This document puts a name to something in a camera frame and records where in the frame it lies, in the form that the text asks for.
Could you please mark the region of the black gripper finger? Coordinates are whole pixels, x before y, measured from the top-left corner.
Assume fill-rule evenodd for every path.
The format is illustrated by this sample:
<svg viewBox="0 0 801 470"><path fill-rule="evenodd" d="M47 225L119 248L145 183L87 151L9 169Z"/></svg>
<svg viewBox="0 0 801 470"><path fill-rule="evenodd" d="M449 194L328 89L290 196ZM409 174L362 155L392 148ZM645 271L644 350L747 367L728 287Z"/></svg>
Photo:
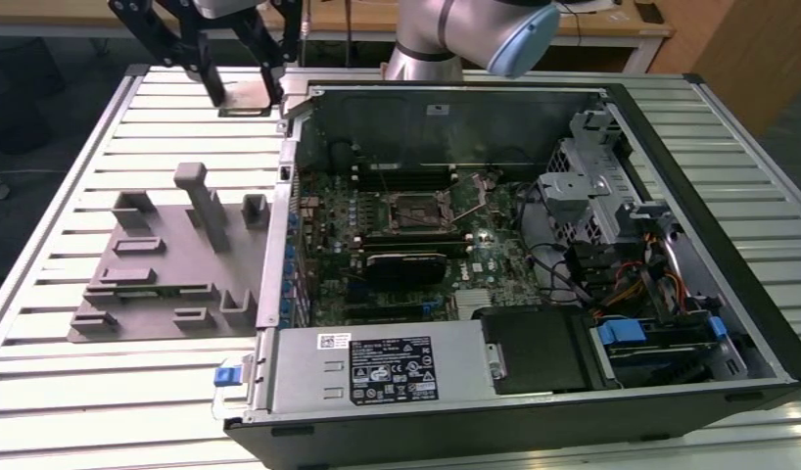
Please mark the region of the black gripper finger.
<svg viewBox="0 0 801 470"><path fill-rule="evenodd" d="M181 66L206 89L213 106L224 104L225 90L209 51L209 20L192 1L155 1L178 21L174 33L153 9L153 1L109 1L107 8L153 57L167 67Z"/></svg>
<svg viewBox="0 0 801 470"><path fill-rule="evenodd" d="M233 26L237 39L260 65L269 106L277 105L282 96L282 88L273 70L281 69L285 63L297 59L302 1L273 1L272 6L282 18L281 40L273 39L256 5L236 14L237 21Z"/></svg>

